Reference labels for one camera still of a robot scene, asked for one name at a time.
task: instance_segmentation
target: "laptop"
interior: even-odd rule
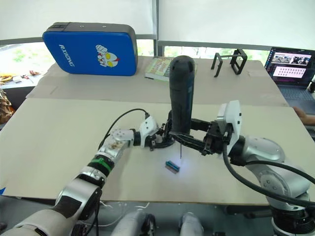
[[[315,114],[315,100],[306,90],[315,74],[315,51],[273,47],[265,68],[290,106]]]

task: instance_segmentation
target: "cartoon sticker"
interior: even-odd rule
[[[96,45],[95,48],[98,52],[97,60],[101,66],[114,67],[118,64],[119,58],[115,54],[109,53],[107,48],[102,45]]]

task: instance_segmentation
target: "laptop keyboard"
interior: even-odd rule
[[[279,88],[285,99],[314,101],[314,98],[307,90],[298,90],[296,88]]]

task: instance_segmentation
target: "green band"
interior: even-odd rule
[[[110,166],[104,161],[103,158],[93,159],[91,162],[95,162],[95,163],[101,164],[103,167],[105,167],[106,169],[108,169],[109,172],[112,171],[112,169],[110,168]]]

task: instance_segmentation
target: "book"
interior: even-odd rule
[[[153,58],[145,71],[145,77],[156,80],[169,81],[169,65],[173,58]]]

